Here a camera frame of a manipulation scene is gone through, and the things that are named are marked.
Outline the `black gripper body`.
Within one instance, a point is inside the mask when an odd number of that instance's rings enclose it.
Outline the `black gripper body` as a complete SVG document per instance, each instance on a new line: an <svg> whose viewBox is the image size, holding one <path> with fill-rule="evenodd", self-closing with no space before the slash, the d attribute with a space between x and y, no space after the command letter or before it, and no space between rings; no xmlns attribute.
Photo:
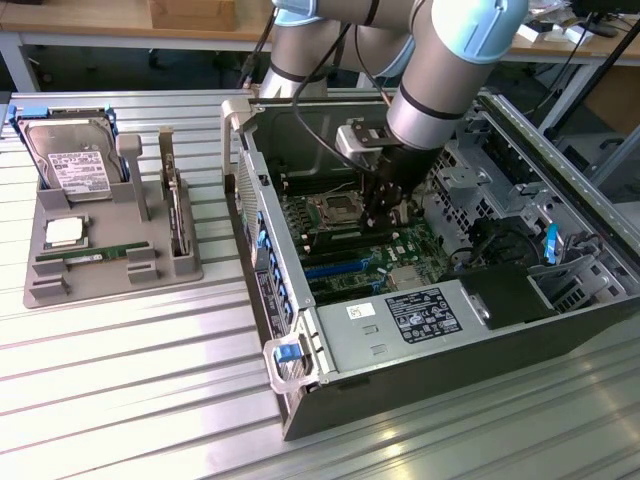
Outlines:
<svg viewBox="0 0 640 480"><path fill-rule="evenodd" d="M405 145L384 147L377 163L374 193L388 201L410 199L427 178L441 147L421 150Z"/></svg>

